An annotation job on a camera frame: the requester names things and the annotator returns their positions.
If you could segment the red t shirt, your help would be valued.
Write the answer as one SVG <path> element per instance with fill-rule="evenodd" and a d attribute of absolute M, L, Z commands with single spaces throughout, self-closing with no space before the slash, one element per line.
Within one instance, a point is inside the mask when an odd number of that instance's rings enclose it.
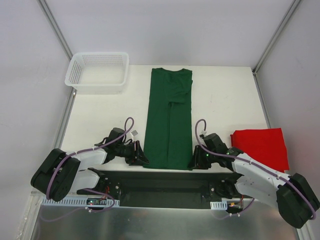
<path fill-rule="evenodd" d="M 236 130 L 230 139 L 233 147 L 256 161 L 282 173 L 290 169 L 281 128 Z"/>

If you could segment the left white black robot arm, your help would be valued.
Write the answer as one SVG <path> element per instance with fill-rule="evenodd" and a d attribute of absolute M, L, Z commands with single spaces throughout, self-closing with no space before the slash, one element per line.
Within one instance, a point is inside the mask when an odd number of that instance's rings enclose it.
<path fill-rule="evenodd" d="M 67 153 L 53 149 L 30 180 L 32 187 L 46 195 L 48 200 L 58 202 L 69 193 L 110 193 L 112 184 L 97 165 L 104 165 L 115 157 L 124 158 L 129 166 L 148 165 L 140 142 L 126 140 L 126 131 L 114 127 L 109 136 L 92 148 Z"/>

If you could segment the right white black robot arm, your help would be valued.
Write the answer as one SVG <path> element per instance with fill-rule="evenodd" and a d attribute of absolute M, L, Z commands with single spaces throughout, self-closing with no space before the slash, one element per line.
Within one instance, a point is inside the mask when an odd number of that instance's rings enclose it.
<path fill-rule="evenodd" d="M 198 144 L 189 164 L 191 168 L 207 170 L 217 163 L 232 172 L 213 188 L 216 195 L 227 199 L 238 195 L 256 199 L 277 209 L 296 229 L 316 218 L 320 201 L 303 175 L 288 175 L 272 169 L 236 147 L 228 148 L 215 133 L 202 133 L 196 139 Z"/>

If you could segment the green t shirt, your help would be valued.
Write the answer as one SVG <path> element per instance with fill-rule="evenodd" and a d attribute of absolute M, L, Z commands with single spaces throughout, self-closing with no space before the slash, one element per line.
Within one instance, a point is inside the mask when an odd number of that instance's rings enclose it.
<path fill-rule="evenodd" d="M 192 84 L 189 69 L 151 71 L 143 152 L 147 169 L 188 170 L 193 156 Z"/>

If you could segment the white plastic mesh basket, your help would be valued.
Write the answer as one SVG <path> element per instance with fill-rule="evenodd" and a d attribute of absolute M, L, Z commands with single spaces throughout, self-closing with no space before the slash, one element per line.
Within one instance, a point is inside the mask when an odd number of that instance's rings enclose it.
<path fill-rule="evenodd" d="M 78 52 L 69 63 L 64 83 L 84 95 L 119 94 L 126 85 L 129 63 L 126 52 Z"/>

